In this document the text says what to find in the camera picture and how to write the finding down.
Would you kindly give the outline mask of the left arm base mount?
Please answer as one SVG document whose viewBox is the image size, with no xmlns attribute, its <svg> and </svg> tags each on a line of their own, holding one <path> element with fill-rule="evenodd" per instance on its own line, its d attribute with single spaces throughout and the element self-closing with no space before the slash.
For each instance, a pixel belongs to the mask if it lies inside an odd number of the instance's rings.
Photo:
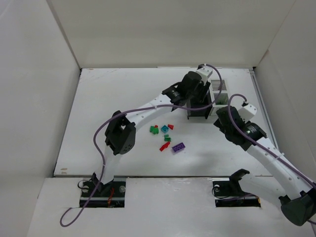
<svg viewBox="0 0 316 237">
<path fill-rule="evenodd" d="M 77 187 L 80 189 L 79 206 L 83 207 L 95 186 L 92 180 L 81 180 L 78 182 Z M 101 192 L 97 190 L 86 208 L 124 208 L 125 206 L 125 191 L 126 191 L 126 178 L 114 178 L 108 185 L 98 187 Z"/>
</svg>

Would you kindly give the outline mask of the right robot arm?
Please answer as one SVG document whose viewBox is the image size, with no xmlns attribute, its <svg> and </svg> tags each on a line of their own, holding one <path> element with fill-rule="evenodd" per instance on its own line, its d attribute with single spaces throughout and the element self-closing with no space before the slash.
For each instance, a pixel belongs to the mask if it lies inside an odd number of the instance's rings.
<svg viewBox="0 0 316 237">
<path fill-rule="evenodd" d="M 255 107 L 246 105 L 237 110 L 226 106 L 216 114 L 214 125 L 226 139 L 259 161 L 278 183 L 262 181 L 245 169 L 232 174 L 230 181 L 240 191 L 260 196 L 280 208 L 292 224 L 302 226 L 310 221 L 316 213 L 316 184 L 276 149 L 260 126 L 250 121 L 256 114 Z"/>
</svg>

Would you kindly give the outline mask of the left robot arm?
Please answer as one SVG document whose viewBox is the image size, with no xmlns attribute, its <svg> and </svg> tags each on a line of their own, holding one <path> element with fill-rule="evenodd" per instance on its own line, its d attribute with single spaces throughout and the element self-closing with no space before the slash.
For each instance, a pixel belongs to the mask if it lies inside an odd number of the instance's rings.
<svg viewBox="0 0 316 237">
<path fill-rule="evenodd" d="M 126 112 L 116 111 L 102 128 L 105 129 L 105 148 L 97 148 L 102 164 L 99 171 L 92 175 L 92 182 L 98 188 L 109 185 L 121 157 L 130 152 L 135 145 L 137 131 L 152 120 L 176 109 L 191 111 L 188 102 L 201 101 L 208 95 L 209 78 L 213 69 L 203 66 L 196 71 L 189 71 L 177 82 L 138 109 Z"/>
</svg>

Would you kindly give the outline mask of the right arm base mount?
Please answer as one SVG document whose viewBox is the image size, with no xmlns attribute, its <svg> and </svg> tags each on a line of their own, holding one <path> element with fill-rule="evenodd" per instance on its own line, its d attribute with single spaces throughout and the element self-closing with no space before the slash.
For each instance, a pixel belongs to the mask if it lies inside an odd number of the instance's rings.
<svg viewBox="0 0 316 237">
<path fill-rule="evenodd" d="M 239 181 L 250 172 L 240 169 L 228 178 L 212 181 L 212 194 L 215 198 L 215 207 L 261 207 L 260 199 L 250 193 L 244 192 Z"/>
</svg>

